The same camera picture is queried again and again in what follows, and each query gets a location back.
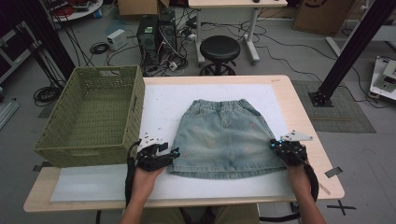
person's arm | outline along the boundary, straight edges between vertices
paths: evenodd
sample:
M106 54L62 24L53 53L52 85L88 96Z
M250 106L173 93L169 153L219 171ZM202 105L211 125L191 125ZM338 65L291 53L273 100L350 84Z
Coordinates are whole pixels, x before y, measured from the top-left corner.
M326 223L311 195L311 185L305 173L304 166L286 166L288 168L289 181L294 195L300 207L300 215L303 224Z
M163 170L164 167L147 172L139 167L136 168L131 201L125 208L120 224L138 224L140 222L146 200L154 189L155 179Z

gray floor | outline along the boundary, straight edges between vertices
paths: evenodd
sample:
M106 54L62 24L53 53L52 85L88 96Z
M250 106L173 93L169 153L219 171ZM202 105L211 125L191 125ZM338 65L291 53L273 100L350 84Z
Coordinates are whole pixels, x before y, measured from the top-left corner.
M137 21L117 20L117 11L109 12L106 8L103 10L104 17L100 20L87 17L70 22L78 42L89 56L90 46L96 42L106 41L106 36L115 28L129 30L131 35L137 29ZM325 36L293 31L291 29L292 21L265 20L259 21L258 25L265 27L265 34L279 42L308 45L335 58L331 48L324 40ZM204 27L204 29L207 31L204 31L203 38L215 34L231 35L224 28ZM78 65L76 53L71 47L64 29L59 32L70 56ZM346 38L340 34L336 40L342 44ZM322 80L334 64L333 60L323 57L312 49L281 46L264 36L261 36L255 45L267 46L274 57L288 60L295 70L316 74ZM200 69L196 63L195 49L192 46L187 47L189 66L182 74L175 73L174 75L198 75ZM273 60L268 54L268 49L258 49L261 61L251 65L246 46L243 43L241 46L241 55L235 60L237 63L235 71L238 75L283 74L292 80L317 80L313 76L293 72L284 61ZM355 63L361 76L361 85L365 91L368 90L377 55L396 58L395 51L386 43L370 43ZM102 66L105 64L105 57L105 55L94 55L92 62L96 66ZM127 49L111 59L113 65L139 64L139 62L138 48ZM344 81L356 99L364 99L364 94L358 85L358 77L354 72L349 72ZM33 58L27 59L13 75L1 84L5 90L6 100L17 98L21 105L0 131L1 224L94 223L95 221L95 211L47 214L28 214L23 211L23 204L38 175L38 172L34 172L33 168L43 161L33 152L33 147L47 121L37 117L42 107L34 104L33 94L36 90L48 85L47 78ZM371 121L376 133L318 133L332 165L339 166L344 171L339 175L346 192L341 202L345 206L355 207L356 210L346 209L346 214L343 215L340 209L327 208L327 205L338 205L336 200L320 201L318 206L328 223L394 223L396 220L396 163L394 162L396 150L393 138L396 138L396 108L392 106L376 109L367 102L359 103L359 105ZM260 204L260 209L266 216L283 216L290 213L286 203ZM118 223L120 213L119 210L104 211L102 223Z

black stool seat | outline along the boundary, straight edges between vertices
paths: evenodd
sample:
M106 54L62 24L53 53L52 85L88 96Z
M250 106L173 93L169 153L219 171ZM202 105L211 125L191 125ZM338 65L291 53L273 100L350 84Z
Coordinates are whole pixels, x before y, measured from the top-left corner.
M230 66L226 65L226 63L231 62L236 66L233 60L236 59L241 52L239 43L236 40L226 35L214 35L201 43L200 51L202 56L212 62L201 70L200 76L203 72L205 72L205 74L212 73L215 76L220 76L226 72L228 72L228 75L235 75L235 71Z

woven basket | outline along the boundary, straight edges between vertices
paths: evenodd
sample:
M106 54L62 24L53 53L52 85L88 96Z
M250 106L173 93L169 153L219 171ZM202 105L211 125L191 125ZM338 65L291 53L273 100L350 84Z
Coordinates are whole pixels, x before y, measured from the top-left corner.
M56 167L125 163L139 139L144 94L139 66L76 68L35 152Z

computer tower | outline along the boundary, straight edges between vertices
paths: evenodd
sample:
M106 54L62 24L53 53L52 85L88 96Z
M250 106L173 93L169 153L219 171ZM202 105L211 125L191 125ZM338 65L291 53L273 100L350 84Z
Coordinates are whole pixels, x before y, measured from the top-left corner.
M158 63L157 51L160 45L158 39L158 16L143 15L137 28L136 36L144 63Z
M160 40L164 41L163 49L177 50L176 18L174 10L165 10L158 20Z

